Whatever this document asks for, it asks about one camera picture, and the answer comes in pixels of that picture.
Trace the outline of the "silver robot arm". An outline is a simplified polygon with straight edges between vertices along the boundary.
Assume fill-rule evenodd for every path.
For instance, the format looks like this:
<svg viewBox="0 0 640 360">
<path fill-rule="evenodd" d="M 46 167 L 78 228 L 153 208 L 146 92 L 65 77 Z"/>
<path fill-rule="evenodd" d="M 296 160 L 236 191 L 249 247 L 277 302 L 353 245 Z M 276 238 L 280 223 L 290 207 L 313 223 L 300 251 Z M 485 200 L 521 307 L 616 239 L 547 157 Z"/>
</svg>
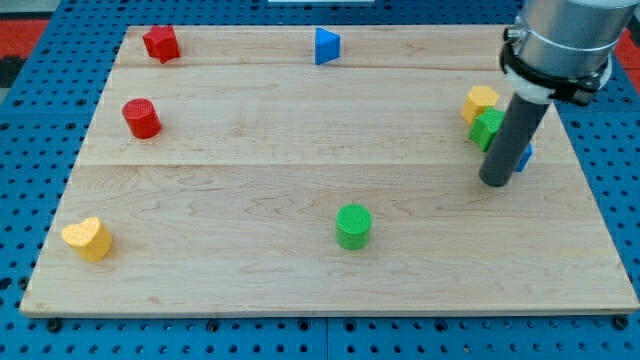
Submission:
<svg viewBox="0 0 640 360">
<path fill-rule="evenodd" d="M 500 66 L 530 103 L 588 105 L 612 74 L 612 52 L 638 0 L 528 0 L 503 32 Z"/>
</svg>

